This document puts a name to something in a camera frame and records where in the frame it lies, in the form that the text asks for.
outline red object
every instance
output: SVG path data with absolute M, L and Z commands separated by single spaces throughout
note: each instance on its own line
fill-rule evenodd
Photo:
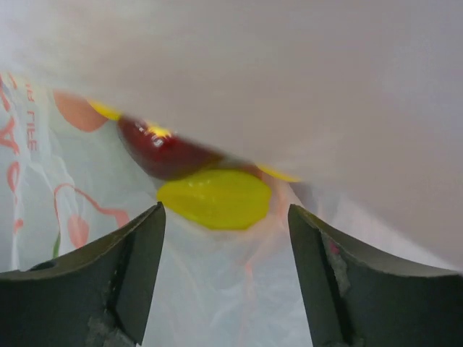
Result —
M 222 159 L 217 152 L 175 134 L 156 134 L 144 121 L 123 116 L 118 125 L 122 142 L 132 158 L 157 179 L 180 179 Z

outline printed heart shape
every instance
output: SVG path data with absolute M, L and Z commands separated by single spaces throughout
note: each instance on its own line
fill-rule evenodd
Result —
M 58 239 L 56 240 L 57 244 L 55 244 L 55 247 L 54 247 L 54 257 L 58 256 L 59 243 L 61 242 L 60 241 L 61 240 L 61 223 L 60 223 L 61 221 L 59 220 L 59 211 L 58 211 L 58 203 L 56 200 L 56 196 L 59 190 L 65 187 L 69 187 L 73 189 L 77 194 L 84 197 L 95 208 L 95 210 L 101 213 L 102 215 L 110 215 L 114 217 L 114 219 L 116 220 L 116 224 L 119 228 L 129 223 L 129 215 L 127 214 L 126 211 L 118 209 L 118 208 L 101 207 L 90 195 L 83 192 L 81 189 L 78 189 L 69 183 L 60 184 L 54 190 L 54 209 L 55 209 L 56 219 L 58 220 L 58 226 L 59 226 L 59 235 L 58 235 Z M 65 222 L 67 225 L 69 239 L 74 245 L 74 247 L 77 249 L 77 248 L 85 246 L 88 242 L 88 237 L 90 234 L 89 223 L 81 215 L 78 215 L 76 213 L 71 214 Z

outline white plastic bag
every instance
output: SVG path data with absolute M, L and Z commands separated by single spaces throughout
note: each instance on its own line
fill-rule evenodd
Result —
M 461 270 L 462 16 L 455 0 L 17 0 L 0 63 L 299 176 L 367 217 L 342 231 L 374 220 Z
M 1 76 L 0 271 L 71 252 L 156 203 L 114 122 Z M 167 210 L 143 347 L 311 345 L 286 221 L 297 199 L 280 199 L 275 184 L 287 184 L 265 179 L 271 211 L 247 231 L 211 231 Z

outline yellow object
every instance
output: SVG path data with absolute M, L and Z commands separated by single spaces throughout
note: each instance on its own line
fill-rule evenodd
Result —
M 148 124 L 148 131 L 152 132 L 154 135 L 158 137 L 168 137 L 171 136 L 171 132 L 167 129 L 160 128 L 157 125 L 151 124 L 150 122 L 146 122 Z
M 97 103 L 95 101 L 89 101 L 88 103 L 95 109 L 95 111 L 97 111 L 100 115 L 106 117 L 107 119 L 118 121 L 119 118 L 121 118 L 122 113 L 113 108 L 105 106 L 101 103 Z
M 296 179 L 294 177 L 284 175 L 284 174 L 279 173 L 278 171 L 272 170 L 271 168 L 268 168 L 266 166 L 258 165 L 258 168 L 261 171 L 269 174 L 270 176 L 275 177 L 276 179 L 282 179 L 283 181 L 286 181 L 286 182 L 300 182 L 301 181 L 300 179 Z
M 268 212 L 271 189 L 243 171 L 199 171 L 158 190 L 166 207 L 212 229 L 246 229 Z

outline white surface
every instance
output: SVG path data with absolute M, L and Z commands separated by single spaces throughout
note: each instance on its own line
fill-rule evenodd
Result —
M 463 268 L 463 2 L 4 2 L 5 67 L 300 176 Z

